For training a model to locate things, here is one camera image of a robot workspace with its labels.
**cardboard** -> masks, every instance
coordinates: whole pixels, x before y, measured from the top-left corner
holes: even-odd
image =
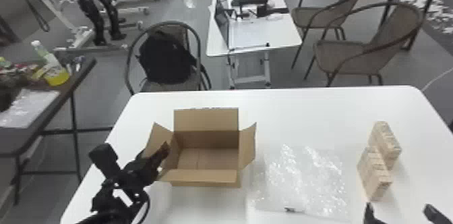
[[[154,123],[143,157],[165,142],[170,153],[159,181],[173,186],[241,186],[240,174],[255,159],[256,123],[239,130],[238,109],[185,109],[174,112],[172,132]]]

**wheel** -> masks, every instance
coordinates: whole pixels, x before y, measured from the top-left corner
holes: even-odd
[[[140,20],[140,21],[137,22],[137,29],[139,31],[143,31],[143,29],[144,29],[143,28],[143,21]]]

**robotic arm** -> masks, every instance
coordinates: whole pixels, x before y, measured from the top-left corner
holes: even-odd
[[[101,144],[92,150],[89,156],[106,179],[92,199],[91,211],[96,213],[78,224],[130,224],[146,203],[145,214],[138,224],[142,223],[150,209],[150,198],[144,187],[156,181],[158,168],[169,155],[169,150],[168,144],[163,144],[149,158],[143,159],[139,153],[123,169],[118,166],[118,156],[109,144]],[[114,190],[123,190],[132,204],[127,206],[122,199],[114,197]]]
[[[438,209],[431,204],[426,204],[423,213],[426,218],[433,224],[453,224],[445,215],[443,215]],[[365,216],[363,218],[363,224],[386,224],[379,219],[374,217],[374,209],[371,203],[367,203],[365,207]]]

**stack of wooden blocks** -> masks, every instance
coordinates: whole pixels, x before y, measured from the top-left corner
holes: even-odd
[[[368,198],[377,201],[392,184],[389,170],[392,170],[402,149],[384,121],[374,124],[368,144],[357,169]]]

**white cable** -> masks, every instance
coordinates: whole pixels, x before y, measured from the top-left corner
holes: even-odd
[[[421,92],[425,92],[425,91],[431,86],[431,84],[433,84],[434,82],[440,80],[440,79],[443,78],[445,75],[449,74],[451,71],[453,71],[453,67],[450,68],[448,71],[443,72],[443,73],[440,74],[438,77],[432,79],[430,82],[428,82],[428,83],[421,89]]]

